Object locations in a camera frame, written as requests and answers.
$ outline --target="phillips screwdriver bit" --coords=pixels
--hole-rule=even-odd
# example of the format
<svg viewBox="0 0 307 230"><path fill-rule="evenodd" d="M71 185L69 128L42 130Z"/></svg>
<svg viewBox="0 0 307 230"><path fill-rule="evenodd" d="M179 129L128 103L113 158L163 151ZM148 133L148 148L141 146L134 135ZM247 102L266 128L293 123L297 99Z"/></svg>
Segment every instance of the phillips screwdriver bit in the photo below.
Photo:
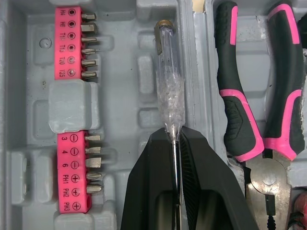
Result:
<svg viewBox="0 0 307 230"><path fill-rule="evenodd" d="M82 37L81 41L82 42L97 42L97 38L96 37Z"/></svg>
<svg viewBox="0 0 307 230"><path fill-rule="evenodd" d="M102 177L102 175L101 173L98 173L98 172L87 172L86 173L87 180L97 180L100 177Z"/></svg>
<svg viewBox="0 0 307 230"><path fill-rule="evenodd" d="M101 147L91 147L91 148L86 148L85 153L86 154L99 154L101 152Z"/></svg>
<svg viewBox="0 0 307 230"><path fill-rule="evenodd" d="M88 20L88 21L96 20L96 14L95 13L83 13L81 14L81 18L83 20Z"/></svg>
<svg viewBox="0 0 307 230"><path fill-rule="evenodd" d="M85 71L81 73L81 77L85 79L96 78L97 73L95 71Z"/></svg>
<svg viewBox="0 0 307 230"><path fill-rule="evenodd" d="M89 140L89 141L96 141L96 140L100 140L100 136L99 135L89 135L89 136L85 136L84 139Z"/></svg>
<svg viewBox="0 0 307 230"><path fill-rule="evenodd" d="M87 168L100 168L101 157L88 158L85 160L85 165Z"/></svg>
<svg viewBox="0 0 307 230"><path fill-rule="evenodd" d="M81 31L84 33L97 33L97 25L95 23L81 23Z"/></svg>
<svg viewBox="0 0 307 230"><path fill-rule="evenodd" d="M81 50L81 53L82 54L94 54L94 53L96 53L96 50L95 49L83 49L83 50Z"/></svg>
<svg viewBox="0 0 307 230"><path fill-rule="evenodd" d="M96 66L96 60L82 60L81 65L84 67Z"/></svg>
<svg viewBox="0 0 307 230"><path fill-rule="evenodd" d="M99 184L89 184L86 186L86 193L94 194L98 193L102 190L102 186Z"/></svg>

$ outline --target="pink and black pliers handle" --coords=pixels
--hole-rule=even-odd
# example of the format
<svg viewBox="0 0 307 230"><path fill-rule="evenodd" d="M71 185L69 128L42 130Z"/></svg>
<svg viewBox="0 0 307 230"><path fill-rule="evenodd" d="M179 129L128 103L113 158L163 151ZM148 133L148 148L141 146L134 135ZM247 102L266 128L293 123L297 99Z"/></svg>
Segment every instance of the pink and black pliers handle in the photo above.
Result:
<svg viewBox="0 0 307 230"><path fill-rule="evenodd" d="M236 65L237 4L227 1L216 14L215 45L219 58L217 81L228 118L224 143L238 161L249 160L264 148L293 160L305 148L301 94L305 82L303 56L291 5L279 3L268 15L276 69L276 89L262 139L244 95Z"/></svg>

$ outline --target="brass cap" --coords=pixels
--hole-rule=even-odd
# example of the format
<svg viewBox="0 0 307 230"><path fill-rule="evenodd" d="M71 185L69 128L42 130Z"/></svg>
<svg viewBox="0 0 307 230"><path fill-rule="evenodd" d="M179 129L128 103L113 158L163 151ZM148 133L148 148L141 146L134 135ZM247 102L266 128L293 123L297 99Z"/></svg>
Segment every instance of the brass cap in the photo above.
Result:
<svg viewBox="0 0 307 230"><path fill-rule="evenodd" d="M155 25L156 27L160 27L160 26L170 26L172 27L173 30L175 30L174 25L172 24L172 22L170 20L160 20L157 22L157 24Z"/></svg>

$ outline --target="toolbox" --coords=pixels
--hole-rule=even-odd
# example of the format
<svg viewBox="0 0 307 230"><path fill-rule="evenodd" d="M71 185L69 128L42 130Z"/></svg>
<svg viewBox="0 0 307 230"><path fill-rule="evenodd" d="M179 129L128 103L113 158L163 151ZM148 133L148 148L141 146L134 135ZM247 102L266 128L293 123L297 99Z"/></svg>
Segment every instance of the toolbox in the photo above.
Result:
<svg viewBox="0 0 307 230"><path fill-rule="evenodd" d="M129 173L149 136L163 127L154 40L154 26L162 19L177 27L180 72L185 79L185 126L207 138L244 192L243 168L227 157L224 146L227 117L217 85L214 40L221 2L206 0L196 9L192 0L0 0L0 230L120 229ZM277 1L235 2L238 72L263 134L276 87L266 15ZM61 85L71 93L71 100L73 93L84 96L74 105L52 89L57 84L55 10L76 6L97 15L98 32L97 42L87 47L96 50L87 59L96 61L97 66L88 71L96 71L97 77L86 86L76 81L73 89ZM293 0L292 7L296 21L307 13L306 0ZM72 126L57 126L61 111L50 108L52 101L76 111ZM307 140L307 101L302 103ZM56 133L76 128L101 137L101 152L107 160L94 172L102 175L96 181L102 189L91 196L88 212L60 214ZM307 186L306 174L305 149L288 167L293 199ZM187 229L184 216L183 230Z"/></svg>

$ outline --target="metal pliers head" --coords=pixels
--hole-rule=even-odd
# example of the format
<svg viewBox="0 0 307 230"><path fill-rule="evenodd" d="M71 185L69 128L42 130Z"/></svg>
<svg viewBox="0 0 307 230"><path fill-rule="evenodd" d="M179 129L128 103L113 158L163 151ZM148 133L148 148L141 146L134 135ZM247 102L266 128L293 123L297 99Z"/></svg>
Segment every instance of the metal pliers head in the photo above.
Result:
<svg viewBox="0 0 307 230"><path fill-rule="evenodd" d="M273 152L273 158L259 155L246 162L246 167L251 169L246 199L260 230L287 227L291 194L287 164L277 152Z"/></svg>

